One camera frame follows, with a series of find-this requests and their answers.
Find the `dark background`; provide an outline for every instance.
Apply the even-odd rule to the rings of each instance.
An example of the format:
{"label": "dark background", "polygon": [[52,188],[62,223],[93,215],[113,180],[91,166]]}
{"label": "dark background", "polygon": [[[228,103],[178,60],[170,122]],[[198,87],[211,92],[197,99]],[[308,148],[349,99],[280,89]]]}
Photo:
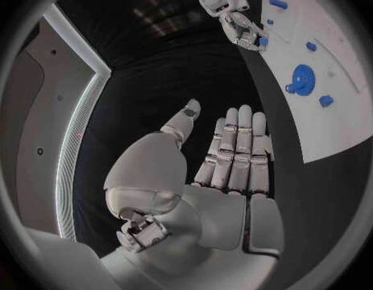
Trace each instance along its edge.
{"label": "dark background", "polygon": [[[19,1],[0,0],[2,25],[5,24],[5,16],[11,14],[12,8]],[[257,21],[258,0],[252,1],[255,3],[249,16]],[[349,1],[373,32],[373,0]],[[190,97],[196,97],[202,103],[203,112],[183,149],[188,161],[190,181],[204,158],[215,119],[225,115],[228,107],[240,106],[246,102],[251,104],[254,110],[261,110],[258,92],[263,100],[275,100],[282,110],[287,108],[282,103],[281,95],[268,95],[268,89],[260,89],[260,86],[257,86],[256,92],[253,79],[255,82],[263,79],[267,84],[272,84],[273,77],[257,71],[263,70],[265,66],[253,55],[243,53],[244,63],[236,47],[225,39],[217,21],[206,16],[195,0],[157,0],[157,4],[150,0],[61,0],[59,5],[113,68],[113,76],[84,135],[74,182],[75,227],[78,239],[89,244],[99,255],[103,255],[117,246],[115,227],[119,222],[105,210],[104,193],[99,186],[102,186],[113,162],[132,142],[157,130]],[[153,28],[153,23],[145,21],[145,17],[154,19],[156,28]],[[322,254],[332,247],[350,220],[365,183],[365,162],[370,160],[371,142],[367,141],[353,150],[346,151],[338,155],[337,159],[331,157],[326,160],[326,163],[332,166],[332,171],[327,170],[329,167],[325,166],[324,162],[315,162],[312,168],[299,168],[300,149],[284,141],[287,137],[297,137],[292,117],[285,115],[285,121],[278,121],[274,111],[267,112],[271,107],[265,108],[271,131],[274,134],[279,133],[283,139],[280,142],[274,141],[274,148],[281,156],[281,163],[276,165],[276,168],[280,169],[280,173],[276,173],[280,178],[277,181],[292,179],[287,177],[289,175],[285,176],[285,171],[294,166],[301,175],[308,177],[317,173],[319,177],[329,175],[330,179],[335,177],[335,171],[339,173],[339,169],[340,184],[361,185],[360,188],[348,190],[352,192],[349,194],[339,193],[337,190],[331,194],[329,191],[325,195],[322,189],[317,191],[318,198],[322,195],[331,198],[330,202],[325,203],[326,210],[329,205],[329,209],[335,211],[335,202],[332,199],[337,201],[342,198],[345,205],[340,206],[341,215],[335,217],[340,218],[340,222],[328,237],[327,233],[317,234],[320,226],[327,228],[327,220],[325,225],[317,224],[315,219],[307,220],[302,225],[295,224],[294,220],[284,220],[289,228],[299,226],[301,230],[310,231],[306,235],[326,237],[321,246],[292,246],[289,243],[292,240],[287,238],[286,253],[293,253],[294,257],[283,261],[303,262],[301,269],[288,273],[277,272],[285,279],[284,282],[289,284],[290,280],[294,281],[296,276],[308,271],[321,259]],[[284,126],[288,126],[288,133],[282,133]],[[284,162],[288,155],[291,156],[290,167]],[[358,170],[353,166],[357,162],[361,164]],[[351,173],[350,177],[348,173],[344,173],[351,166],[351,170],[355,172]],[[279,190],[276,200],[283,215],[305,209],[302,205],[306,198],[310,205],[317,204],[316,201],[310,201],[311,194],[292,193],[295,190],[293,187],[288,190],[278,188]],[[301,202],[295,202],[292,196],[299,198]],[[335,220],[329,219],[329,225],[334,224],[332,221]],[[371,263],[373,238],[332,289],[342,289],[353,282],[369,285],[373,282]],[[22,289],[31,283],[8,256],[5,245],[0,241],[0,289]]]}

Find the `white panel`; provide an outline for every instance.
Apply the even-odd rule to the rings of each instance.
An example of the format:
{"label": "white panel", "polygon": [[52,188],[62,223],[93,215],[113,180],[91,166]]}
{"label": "white panel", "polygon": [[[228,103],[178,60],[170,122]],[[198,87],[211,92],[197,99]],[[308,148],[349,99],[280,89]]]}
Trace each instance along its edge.
{"label": "white panel", "polygon": [[[282,1],[288,2],[284,12],[292,11],[292,16],[279,17],[271,11],[269,0],[263,0],[262,22],[270,38],[262,57],[291,109],[306,163],[344,151],[372,136],[372,101],[354,47],[327,8],[317,0]],[[267,19],[274,24],[267,24]],[[287,32],[292,29],[290,38]],[[315,52],[306,48],[308,41],[316,44]],[[285,91],[299,64],[310,66],[316,76],[313,92],[304,97]],[[334,103],[322,108],[319,98],[323,95],[330,95]]]}

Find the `illuminated edge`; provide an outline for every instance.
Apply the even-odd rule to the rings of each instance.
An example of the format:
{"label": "illuminated edge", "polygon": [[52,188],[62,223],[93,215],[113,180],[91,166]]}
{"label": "illuminated edge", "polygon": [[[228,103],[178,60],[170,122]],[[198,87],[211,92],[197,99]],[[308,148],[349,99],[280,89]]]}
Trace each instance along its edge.
{"label": "illuminated edge", "polygon": [[59,234],[63,238],[76,241],[72,191],[76,161],[82,139],[77,134],[84,134],[93,108],[111,76],[111,70],[56,5],[52,5],[48,9],[44,18],[65,43],[95,72],[84,89],[67,125],[60,148],[55,179],[55,208]]}

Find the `blue gear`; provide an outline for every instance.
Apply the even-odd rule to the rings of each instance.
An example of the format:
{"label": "blue gear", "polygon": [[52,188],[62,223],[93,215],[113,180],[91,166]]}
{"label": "blue gear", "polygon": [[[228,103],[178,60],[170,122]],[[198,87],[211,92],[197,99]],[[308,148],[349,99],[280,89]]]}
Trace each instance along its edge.
{"label": "blue gear", "polygon": [[292,84],[286,90],[298,95],[309,95],[315,87],[315,73],[309,66],[299,64],[292,75]]}

